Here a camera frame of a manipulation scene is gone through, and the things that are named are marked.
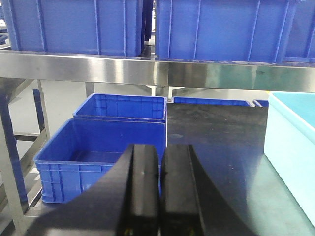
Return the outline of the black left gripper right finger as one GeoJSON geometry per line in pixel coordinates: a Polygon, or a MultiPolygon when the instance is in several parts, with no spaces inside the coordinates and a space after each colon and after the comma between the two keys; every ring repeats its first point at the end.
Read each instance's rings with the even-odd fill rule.
{"type": "Polygon", "coordinates": [[[161,235],[253,236],[206,174],[192,145],[169,144],[161,165],[161,235]]]}

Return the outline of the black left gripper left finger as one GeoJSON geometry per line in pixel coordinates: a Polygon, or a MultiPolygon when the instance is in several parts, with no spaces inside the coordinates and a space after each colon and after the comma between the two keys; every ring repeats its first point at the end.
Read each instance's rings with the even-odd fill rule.
{"type": "Polygon", "coordinates": [[[158,208],[157,151],[132,144],[97,183],[38,217],[26,235],[156,236],[158,208]]]}

